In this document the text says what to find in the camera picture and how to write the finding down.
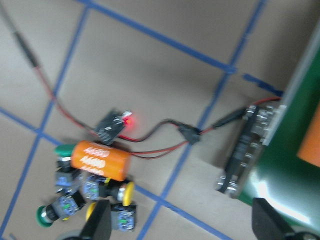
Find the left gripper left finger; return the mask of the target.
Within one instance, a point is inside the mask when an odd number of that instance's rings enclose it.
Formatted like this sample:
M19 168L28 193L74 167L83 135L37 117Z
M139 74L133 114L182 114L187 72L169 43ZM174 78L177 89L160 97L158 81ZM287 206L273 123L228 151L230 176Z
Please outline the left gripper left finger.
M86 211L86 223L79 238L81 240L109 240L111 233L110 201L99 200L91 203Z

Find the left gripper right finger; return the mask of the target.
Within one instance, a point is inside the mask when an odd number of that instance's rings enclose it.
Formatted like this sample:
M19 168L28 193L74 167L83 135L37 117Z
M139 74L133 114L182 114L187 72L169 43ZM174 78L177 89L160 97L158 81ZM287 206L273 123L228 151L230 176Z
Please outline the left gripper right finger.
M251 228L258 240L318 240L309 231L295 231L265 198L252 199Z

